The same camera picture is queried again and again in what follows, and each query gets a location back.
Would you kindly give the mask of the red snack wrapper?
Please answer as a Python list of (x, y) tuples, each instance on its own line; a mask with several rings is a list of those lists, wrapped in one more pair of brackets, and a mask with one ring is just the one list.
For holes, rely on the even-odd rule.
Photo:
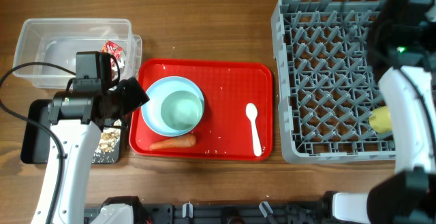
[(118, 70), (122, 71), (125, 66), (124, 49), (114, 42), (106, 41), (101, 51), (111, 54), (116, 59), (111, 60), (112, 79), (115, 80), (118, 76)]

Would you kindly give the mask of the green bowl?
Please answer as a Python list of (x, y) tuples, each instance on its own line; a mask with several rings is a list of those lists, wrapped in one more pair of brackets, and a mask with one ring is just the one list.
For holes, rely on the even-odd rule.
[(186, 131), (193, 129), (204, 112), (202, 100), (189, 91), (169, 94), (161, 103), (161, 118), (169, 128)]

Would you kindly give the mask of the yellow plastic cup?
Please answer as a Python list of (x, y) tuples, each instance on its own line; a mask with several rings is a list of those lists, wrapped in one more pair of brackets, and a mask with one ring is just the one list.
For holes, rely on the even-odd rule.
[(369, 124), (377, 133), (391, 132), (392, 122), (388, 107), (382, 106), (374, 109), (369, 117)]

